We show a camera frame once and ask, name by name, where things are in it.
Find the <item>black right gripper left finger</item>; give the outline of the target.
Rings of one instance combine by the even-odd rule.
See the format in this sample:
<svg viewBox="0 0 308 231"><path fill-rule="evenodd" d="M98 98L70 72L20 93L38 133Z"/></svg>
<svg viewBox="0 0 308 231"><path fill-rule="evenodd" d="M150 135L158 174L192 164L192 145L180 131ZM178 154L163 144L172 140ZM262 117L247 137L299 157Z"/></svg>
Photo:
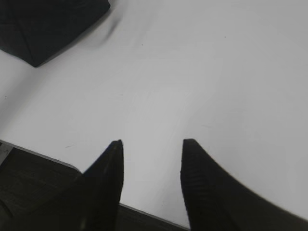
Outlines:
<svg viewBox="0 0 308 231"><path fill-rule="evenodd" d="M124 180L121 140L69 186L1 225L2 231L113 231Z"/></svg>

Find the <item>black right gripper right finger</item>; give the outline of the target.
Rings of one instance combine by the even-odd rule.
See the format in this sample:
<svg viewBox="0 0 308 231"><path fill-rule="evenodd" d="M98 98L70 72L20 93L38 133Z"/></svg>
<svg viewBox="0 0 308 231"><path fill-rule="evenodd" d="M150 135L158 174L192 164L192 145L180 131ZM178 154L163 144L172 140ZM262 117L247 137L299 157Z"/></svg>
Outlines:
<svg viewBox="0 0 308 231"><path fill-rule="evenodd" d="M181 189L192 231L306 231L307 220L260 197L194 139L184 139Z"/></svg>

